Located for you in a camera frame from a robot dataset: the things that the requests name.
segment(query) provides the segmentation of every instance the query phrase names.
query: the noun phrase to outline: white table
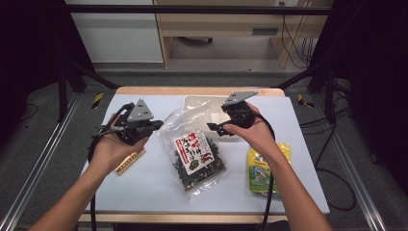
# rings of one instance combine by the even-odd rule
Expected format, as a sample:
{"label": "white table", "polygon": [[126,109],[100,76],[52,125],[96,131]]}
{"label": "white table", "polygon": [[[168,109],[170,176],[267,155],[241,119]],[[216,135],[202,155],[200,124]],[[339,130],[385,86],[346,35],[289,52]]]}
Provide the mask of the white table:
{"label": "white table", "polygon": [[[143,98],[154,120],[165,120],[177,108],[183,107],[186,92],[196,90],[152,88],[141,94],[129,89],[119,90],[114,96],[102,124],[122,105]],[[168,94],[173,90],[178,95]],[[231,89],[220,92],[202,90],[198,94],[229,95]],[[277,142],[288,142],[292,149],[292,166],[306,190],[324,214],[329,213],[324,194],[314,170],[305,140],[300,131],[290,98],[280,96],[253,96],[247,102],[257,106],[270,122]],[[96,194],[98,221],[157,222],[157,223],[260,223],[267,199],[248,189],[246,154],[249,145],[242,139],[219,143],[219,155],[227,167],[218,185],[191,199],[184,193],[168,154],[162,149],[157,132],[150,137],[142,155],[121,176],[112,172]],[[272,199],[269,222],[285,218],[285,209],[278,196]],[[89,221],[83,214],[79,221]]]}

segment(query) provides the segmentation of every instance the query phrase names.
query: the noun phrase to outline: person's right hand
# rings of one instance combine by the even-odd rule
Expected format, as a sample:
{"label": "person's right hand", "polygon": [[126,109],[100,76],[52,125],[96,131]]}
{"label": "person's right hand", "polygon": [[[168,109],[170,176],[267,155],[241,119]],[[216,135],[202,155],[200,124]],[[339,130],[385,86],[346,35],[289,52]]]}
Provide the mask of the person's right hand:
{"label": "person's right hand", "polygon": [[[260,113],[258,108],[249,103],[247,104],[252,111]],[[242,137],[261,155],[279,149],[268,126],[258,117],[255,118],[254,124],[247,129],[234,124],[225,124],[223,128],[232,134]]]}

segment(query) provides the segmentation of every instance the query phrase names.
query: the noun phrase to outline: yellow package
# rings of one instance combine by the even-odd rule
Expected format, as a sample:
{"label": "yellow package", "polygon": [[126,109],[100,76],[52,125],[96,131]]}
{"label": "yellow package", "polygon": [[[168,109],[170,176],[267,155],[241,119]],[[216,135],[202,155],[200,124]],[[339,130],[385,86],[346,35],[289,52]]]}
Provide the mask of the yellow package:
{"label": "yellow package", "polygon": [[[291,146],[288,143],[278,143],[279,148],[285,155],[289,164],[291,163]],[[249,190],[256,194],[268,194],[270,168],[264,158],[251,148],[248,151],[248,176]],[[273,183],[273,192],[279,193],[275,183]]]}

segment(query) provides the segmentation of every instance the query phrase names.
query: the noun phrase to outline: table edge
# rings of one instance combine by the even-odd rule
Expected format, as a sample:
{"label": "table edge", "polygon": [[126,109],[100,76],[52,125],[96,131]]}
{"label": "table edge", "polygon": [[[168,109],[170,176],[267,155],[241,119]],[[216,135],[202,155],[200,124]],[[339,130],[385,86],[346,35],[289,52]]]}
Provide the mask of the table edge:
{"label": "table edge", "polygon": [[[114,213],[98,214],[98,222],[147,222],[147,223],[261,223],[264,215],[230,215],[230,214],[140,214]],[[287,220],[285,215],[269,215],[268,222]],[[79,222],[89,222],[90,214],[82,214]]]}
{"label": "table edge", "polygon": [[166,95],[229,95],[233,91],[252,91],[256,90],[258,96],[278,96],[285,97],[281,89],[266,88],[197,88],[197,87],[121,87],[115,94],[166,94]]}

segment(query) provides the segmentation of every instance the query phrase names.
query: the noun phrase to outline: white tabletop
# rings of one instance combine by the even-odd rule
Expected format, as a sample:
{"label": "white tabletop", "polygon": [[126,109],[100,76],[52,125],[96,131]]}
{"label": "white tabletop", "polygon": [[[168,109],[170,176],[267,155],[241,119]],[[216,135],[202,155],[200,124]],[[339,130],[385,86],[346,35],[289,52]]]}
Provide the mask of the white tabletop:
{"label": "white tabletop", "polygon": [[[122,105],[143,98],[154,114],[154,120],[165,120],[174,110],[183,107],[186,95],[114,96],[102,124]],[[270,122],[277,142],[287,142],[292,149],[292,166],[306,190],[324,214],[329,213],[324,194],[300,131],[292,102],[288,97],[253,96],[246,100],[257,106]],[[219,184],[191,199],[184,193],[168,154],[162,149],[157,132],[146,144],[142,155],[121,176],[112,172],[96,194],[97,213],[151,214],[232,214],[261,215],[267,199],[249,191],[246,155],[249,145],[242,139],[219,143],[219,156],[227,171]],[[284,215],[278,196],[272,199],[270,212]]]}

